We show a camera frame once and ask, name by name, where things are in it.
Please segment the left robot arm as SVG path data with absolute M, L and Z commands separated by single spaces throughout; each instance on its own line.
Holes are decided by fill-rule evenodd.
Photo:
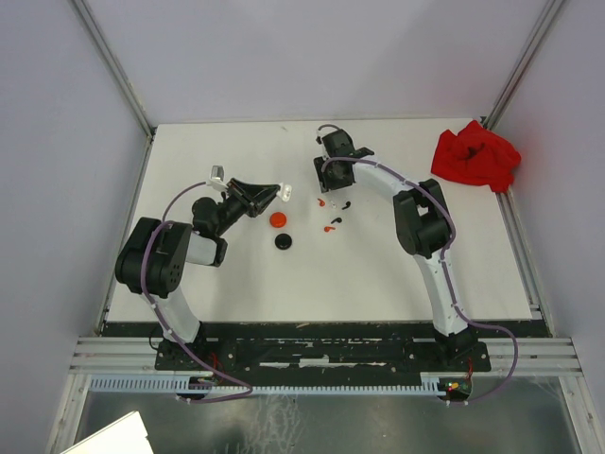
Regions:
M 147 299 L 168 341 L 178 343 L 177 359 L 187 368 L 203 366 L 209 346 L 199 340 L 201 321 L 194 315 L 182 289 L 187 264 L 222 265 L 228 250 L 224 234 L 242 217 L 256 218 L 277 198 L 288 201 L 292 187 L 285 183 L 254 184 L 212 176 L 181 191 L 180 196 L 210 186 L 222 197 L 202 197 L 192 205 L 192 220 L 139 218 L 115 263 L 118 283 Z

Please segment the white earbud charging case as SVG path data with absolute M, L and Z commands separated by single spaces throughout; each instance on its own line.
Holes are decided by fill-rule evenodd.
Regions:
M 288 202 L 291 199 L 292 186 L 287 183 L 280 183 L 280 189 L 277 193 L 277 197 L 283 202 Z

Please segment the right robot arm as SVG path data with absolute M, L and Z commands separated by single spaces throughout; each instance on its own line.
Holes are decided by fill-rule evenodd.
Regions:
M 323 193 L 361 183 L 392 203 L 398 242 L 415 259 L 431 304 L 434 359 L 443 369 L 457 369 L 475 347 L 476 334 L 453 278 L 449 249 L 456 229 L 440 184 L 434 179 L 415 183 L 378 163 L 374 152 L 356 148 L 344 129 L 334 127 L 316 141 L 323 147 L 314 159 Z

